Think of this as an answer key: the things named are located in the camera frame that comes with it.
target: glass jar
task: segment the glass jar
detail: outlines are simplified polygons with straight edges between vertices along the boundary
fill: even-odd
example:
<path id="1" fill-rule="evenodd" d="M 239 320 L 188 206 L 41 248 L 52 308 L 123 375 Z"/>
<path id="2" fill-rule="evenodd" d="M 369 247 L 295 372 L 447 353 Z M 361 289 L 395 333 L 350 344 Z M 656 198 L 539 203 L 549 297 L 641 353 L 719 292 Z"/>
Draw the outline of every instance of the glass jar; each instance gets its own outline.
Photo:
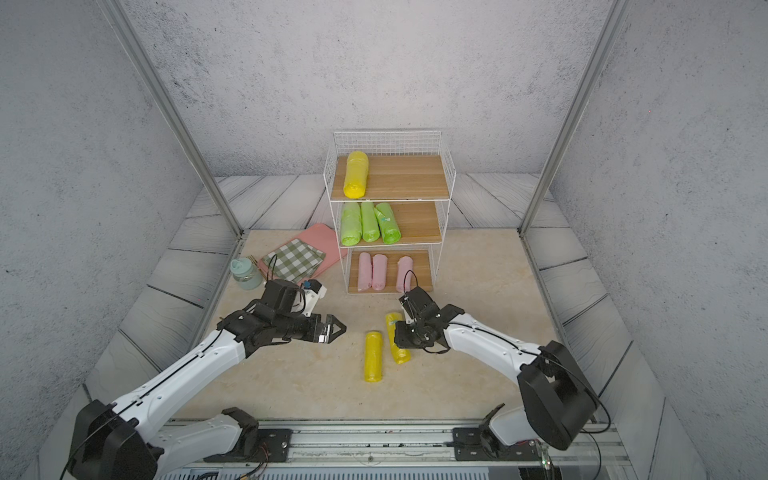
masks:
<path id="1" fill-rule="evenodd" d="M 264 281 L 259 269 L 247 258 L 232 260 L 230 272 L 232 272 L 232 278 L 237 282 L 237 285 L 243 290 L 253 290 Z"/>

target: pink cutting board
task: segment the pink cutting board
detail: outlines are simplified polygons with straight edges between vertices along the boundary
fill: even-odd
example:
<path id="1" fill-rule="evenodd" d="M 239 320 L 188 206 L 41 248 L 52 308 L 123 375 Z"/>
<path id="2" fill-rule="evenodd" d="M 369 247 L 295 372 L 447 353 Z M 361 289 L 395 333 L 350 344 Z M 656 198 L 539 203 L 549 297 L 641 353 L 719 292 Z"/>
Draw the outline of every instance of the pink cutting board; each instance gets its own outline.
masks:
<path id="1" fill-rule="evenodd" d="M 336 232 L 331 230 L 324 223 L 315 223 L 310 228 L 304 230 L 302 233 L 299 233 L 295 237 L 291 237 L 280 245 L 270 249 L 269 252 L 277 250 L 278 248 L 296 238 L 326 254 L 323 262 L 320 264 L 320 266 L 317 267 L 315 274 L 312 275 L 311 278 L 317 278 L 322 272 L 328 270 L 334 263 L 339 261 L 339 241 L 336 239 Z M 347 249 L 345 248 L 342 257 L 346 255 L 346 251 Z M 264 278 L 266 278 L 266 269 L 266 264 L 264 264 L 264 262 L 261 261 L 261 258 L 259 258 L 259 270 L 261 270 Z"/>

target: yellow roll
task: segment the yellow roll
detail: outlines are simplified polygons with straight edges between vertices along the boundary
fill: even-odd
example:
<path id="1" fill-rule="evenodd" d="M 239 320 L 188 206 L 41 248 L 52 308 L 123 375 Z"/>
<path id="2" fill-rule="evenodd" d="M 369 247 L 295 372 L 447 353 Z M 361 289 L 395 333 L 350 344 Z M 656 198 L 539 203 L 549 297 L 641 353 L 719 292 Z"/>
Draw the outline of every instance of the yellow roll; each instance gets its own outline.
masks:
<path id="1" fill-rule="evenodd" d="M 353 151 L 346 158 L 344 194 L 348 198 L 360 198 L 366 194 L 368 184 L 368 155 Z"/>
<path id="2" fill-rule="evenodd" d="M 382 334 L 370 332 L 366 335 L 366 382 L 382 379 Z"/>
<path id="3" fill-rule="evenodd" d="M 386 321 L 386 331 L 389 334 L 389 349 L 392 350 L 392 358 L 395 363 L 401 365 L 411 359 L 411 353 L 406 349 L 401 349 L 395 344 L 395 322 L 402 320 L 402 315 L 397 312 L 387 313 L 384 319 Z"/>

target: gray textured wall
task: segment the gray textured wall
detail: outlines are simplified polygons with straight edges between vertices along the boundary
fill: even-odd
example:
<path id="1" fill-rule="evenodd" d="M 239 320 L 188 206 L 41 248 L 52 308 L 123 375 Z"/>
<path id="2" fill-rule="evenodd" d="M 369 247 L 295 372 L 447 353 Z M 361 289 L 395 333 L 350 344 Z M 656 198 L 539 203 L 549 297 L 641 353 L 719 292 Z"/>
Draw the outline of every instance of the gray textured wall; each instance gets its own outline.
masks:
<path id="1" fill-rule="evenodd" d="M 0 6 L 0 472 L 23 472 L 200 190 L 92 0 Z"/>
<path id="2" fill-rule="evenodd" d="M 553 192 L 714 478 L 768 470 L 768 2 L 635 2 Z"/>
<path id="3" fill-rule="evenodd" d="M 539 171 L 611 0 L 124 0 L 218 175 L 321 173 L 333 130 L 442 129 Z"/>

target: mint green lid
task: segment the mint green lid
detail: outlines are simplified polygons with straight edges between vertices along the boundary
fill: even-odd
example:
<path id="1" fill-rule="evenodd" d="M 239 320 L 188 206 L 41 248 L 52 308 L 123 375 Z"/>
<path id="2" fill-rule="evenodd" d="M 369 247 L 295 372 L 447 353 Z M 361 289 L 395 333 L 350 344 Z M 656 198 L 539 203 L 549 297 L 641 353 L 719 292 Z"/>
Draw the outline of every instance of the mint green lid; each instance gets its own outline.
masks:
<path id="1" fill-rule="evenodd" d="M 247 258 L 238 258 L 230 263 L 230 272 L 233 275 L 245 275 L 253 269 L 253 263 Z"/>

